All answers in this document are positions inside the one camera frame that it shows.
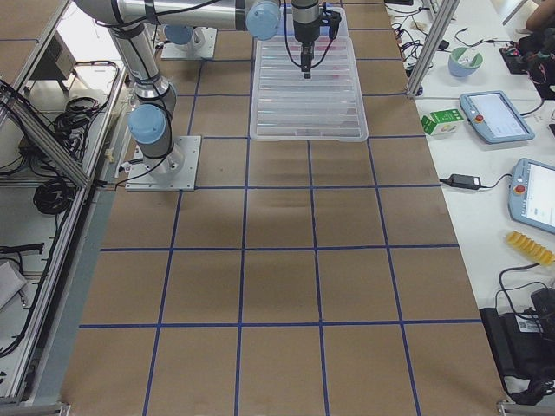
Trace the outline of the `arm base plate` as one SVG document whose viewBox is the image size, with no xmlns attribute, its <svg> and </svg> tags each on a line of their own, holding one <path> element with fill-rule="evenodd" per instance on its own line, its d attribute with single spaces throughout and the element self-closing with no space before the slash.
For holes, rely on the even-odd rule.
<svg viewBox="0 0 555 416">
<path fill-rule="evenodd" d="M 167 25 L 166 40 L 161 52 L 162 60 L 211 60 L 214 56 L 218 31 L 207 27 Z"/>
<path fill-rule="evenodd" d="M 131 179 L 124 186 L 130 192 L 193 191 L 198 171 L 200 136 L 178 136 L 173 151 L 158 166 L 146 159 L 129 168 Z"/>
</svg>

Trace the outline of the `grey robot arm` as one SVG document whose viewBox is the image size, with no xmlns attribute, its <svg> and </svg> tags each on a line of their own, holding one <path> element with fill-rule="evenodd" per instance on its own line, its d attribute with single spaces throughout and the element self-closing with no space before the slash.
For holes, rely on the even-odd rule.
<svg viewBox="0 0 555 416">
<path fill-rule="evenodd" d="M 323 6 L 317 1 L 79 1 L 77 6 L 108 29 L 131 75 L 138 106 L 128 116 L 128 129 L 142 152 L 147 175 L 155 178 L 177 173 L 184 155 L 172 132 L 177 93 L 160 72 L 147 25 L 234 29 L 265 41 L 285 26 L 285 8 L 291 6 L 294 36 L 302 45 L 300 68 L 306 77 L 323 26 Z"/>
</svg>

